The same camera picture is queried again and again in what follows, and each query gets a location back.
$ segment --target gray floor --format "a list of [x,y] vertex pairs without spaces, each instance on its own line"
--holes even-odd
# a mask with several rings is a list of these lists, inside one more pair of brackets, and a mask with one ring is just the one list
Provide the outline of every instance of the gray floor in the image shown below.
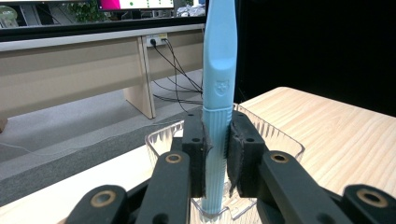
[[[188,73],[188,76],[201,85],[202,70]],[[175,89],[175,84],[167,78],[156,82],[165,88]],[[177,83],[188,89],[193,88],[190,82],[182,76],[178,76]],[[154,94],[176,98],[174,92],[164,90],[154,82],[151,85]],[[201,95],[197,92],[184,92],[181,88],[179,90],[178,97],[180,99],[202,101]],[[50,169],[54,169],[53,166],[56,166],[56,161],[68,156],[71,158],[71,155],[77,155],[77,152],[84,148],[99,146],[105,142],[109,143],[110,140],[121,138],[125,134],[129,134],[128,137],[131,138],[131,136],[134,136],[131,134],[135,130],[142,130],[144,127],[150,127],[153,130],[156,127],[154,124],[167,125],[168,122],[182,119],[185,114],[183,108],[191,110],[201,107],[200,105],[182,104],[182,108],[179,103],[165,102],[158,98],[154,98],[154,104],[157,117],[147,119],[124,99],[122,91],[113,91],[9,118],[5,131],[0,133],[0,205],[9,203],[28,193],[16,192],[12,185],[29,185],[30,183],[23,183],[22,180],[26,179],[28,181],[29,178],[32,178],[28,175],[37,173],[33,172],[35,169],[40,168],[41,170],[37,171],[41,172],[44,169],[43,167],[47,167],[45,165],[51,163],[52,168]],[[137,136],[134,137],[142,143],[140,140],[143,140],[146,133],[136,132],[136,134]],[[87,156],[88,154],[80,153],[78,155]],[[55,178],[47,183],[59,181],[62,176],[70,175],[58,174],[58,179]],[[35,184],[35,189],[43,187],[45,186]],[[8,189],[8,194],[13,190],[12,193],[20,196],[10,197],[8,195],[6,197],[5,189]]]

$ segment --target power strip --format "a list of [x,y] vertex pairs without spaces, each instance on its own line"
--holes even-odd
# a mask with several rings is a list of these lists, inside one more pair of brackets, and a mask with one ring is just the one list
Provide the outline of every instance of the power strip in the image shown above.
[[151,40],[154,39],[156,42],[156,46],[165,45],[165,39],[168,38],[168,34],[157,34],[157,35],[146,35],[146,43],[148,47],[154,47],[151,44]]

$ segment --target light wood surface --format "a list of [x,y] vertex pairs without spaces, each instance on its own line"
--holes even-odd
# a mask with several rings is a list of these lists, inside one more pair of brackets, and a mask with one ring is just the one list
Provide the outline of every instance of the light wood surface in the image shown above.
[[129,190],[147,180],[151,174],[146,147],[139,147],[0,207],[0,223],[62,223],[61,220],[91,189],[102,185],[118,185]]
[[[396,197],[396,118],[289,88],[241,106],[302,143],[301,164],[322,187],[342,194],[346,185],[363,183]],[[0,223],[59,223],[89,190],[131,189],[150,168],[140,147],[1,207]]]
[[396,197],[396,118],[290,88],[241,106],[303,144],[301,164],[322,187],[367,184]]

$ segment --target clear plastic container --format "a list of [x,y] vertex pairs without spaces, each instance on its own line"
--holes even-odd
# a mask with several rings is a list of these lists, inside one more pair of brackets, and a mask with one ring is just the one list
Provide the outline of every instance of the clear plastic container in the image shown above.
[[[260,119],[241,105],[234,105],[233,109],[249,117],[270,150],[284,151],[294,156],[297,161],[301,160],[304,154],[303,145],[287,134],[282,133],[279,129],[267,123],[265,120]],[[184,120],[146,136],[146,146],[153,168],[158,157],[170,150],[173,137],[182,136],[183,124]],[[206,214],[201,208],[201,199],[192,199],[191,223],[262,223],[255,206],[256,199],[241,199],[239,198],[237,190],[233,191],[233,195],[230,198],[228,193],[230,186],[231,184],[226,176],[222,201],[223,208],[218,214]]]

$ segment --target monitor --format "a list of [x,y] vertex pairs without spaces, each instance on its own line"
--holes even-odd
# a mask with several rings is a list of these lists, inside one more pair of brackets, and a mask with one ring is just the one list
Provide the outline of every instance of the monitor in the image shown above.
[[29,4],[44,4],[44,3],[73,3],[73,2],[89,2],[90,0],[0,0],[0,6],[18,6]]
[[97,0],[99,11],[125,11],[133,9],[173,9],[173,0]]

